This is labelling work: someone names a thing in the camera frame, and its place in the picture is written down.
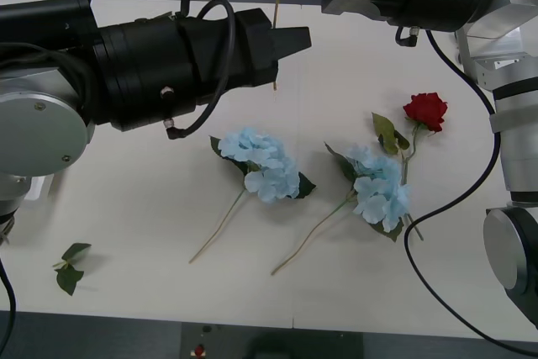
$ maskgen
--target red rose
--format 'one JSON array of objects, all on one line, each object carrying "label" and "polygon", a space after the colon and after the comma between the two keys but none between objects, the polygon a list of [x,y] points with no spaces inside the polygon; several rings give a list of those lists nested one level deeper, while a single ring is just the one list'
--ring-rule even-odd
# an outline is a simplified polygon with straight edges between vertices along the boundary
[{"label": "red rose", "polygon": [[436,92],[411,96],[411,104],[407,104],[403,109],[408,117],[426,125],[429,130],[434,132],[443,130],[440,125],[445,122],[443,115],[445,115],[448,105],[439,98]]}]

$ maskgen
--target cable connector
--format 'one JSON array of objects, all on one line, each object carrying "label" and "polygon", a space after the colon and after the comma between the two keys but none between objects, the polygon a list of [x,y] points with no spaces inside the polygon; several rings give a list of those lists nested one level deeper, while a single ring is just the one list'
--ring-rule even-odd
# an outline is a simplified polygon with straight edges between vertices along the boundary
[{"label": "cable connector", "polygon": [[404,27],[398,27],[396,31],[396,44],[400,46],[406,46],[408,48],[414,48],[417,46],[419,40],[420,27],[411,27],[409,29],[409,37],[402,38]]}]

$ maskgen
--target artificial flower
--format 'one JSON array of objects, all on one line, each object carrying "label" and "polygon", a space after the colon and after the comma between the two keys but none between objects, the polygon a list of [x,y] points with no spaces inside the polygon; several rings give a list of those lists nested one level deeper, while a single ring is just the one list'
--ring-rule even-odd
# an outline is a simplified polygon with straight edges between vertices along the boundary
[{"label": "artificial flower", "polygon": [[409,186],[400,185],[400,166],[394,159],[375,156],[368,147],[354,146],[345,155],[358,176],[353,188],[359,204],[353,212],[369,224],[382,222],[390,233],[409,212]]},{"label": "artificial flower", "polygon": [[426,125],[434,132],[441,132],[443,129],[440,125],[445,122],[443,116],[448,105],[436,92],[421,93],[411,96],[411,103],[404,106],[403,110],[413,121]]},{"label": "artificial flower", "polygon": [[257,193],[262,202],[298,196],[299,170],[295,161],[286,156],[280,140],[245,128],[227,134],[219,142],[219,150],[223,157],[251,163],[253,169],[245,176],[245,188],[249,193]]}]

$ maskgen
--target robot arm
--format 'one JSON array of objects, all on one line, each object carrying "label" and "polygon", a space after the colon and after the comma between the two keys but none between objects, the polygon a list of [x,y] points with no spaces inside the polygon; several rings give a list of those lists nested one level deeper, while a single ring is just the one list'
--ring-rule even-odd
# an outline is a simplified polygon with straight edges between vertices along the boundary
[{"label": "robot arm", "polygon": [[[538,0],[323,0],[323,13],[360,13],[398,26],[415,46],[421,29],[455,32],[465,73],[492,91],[511,202],[484,224],[488,259],[506,293],[538,326],[538,50],[524,24]],[[400,39],[403,27],[411,36]]]},{"label": "robot arm", "polygon": [[[229,18],[203,20],[215,4]],[[174,117],[208,104],[207,118],[220,93],[274,82],[280,59],[311,46],[308,28],[273,29],[260,9],[213,0],[201,14],[99,29],[88,0],[0,7],[0,228],[32,177],[79,159],[95,125],[164,121],[170,139],[185,137],[203,119],[184,130]]]}]

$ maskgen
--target screw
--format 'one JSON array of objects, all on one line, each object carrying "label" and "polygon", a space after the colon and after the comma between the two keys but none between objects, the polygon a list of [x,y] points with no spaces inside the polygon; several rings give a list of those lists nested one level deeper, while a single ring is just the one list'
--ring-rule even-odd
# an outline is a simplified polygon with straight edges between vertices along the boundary
[{"label": "screw", "polygon": [[171,87],[166,86],[161,90],[161,98],[170,97],[173,94],[174,94],[174,89]]}]

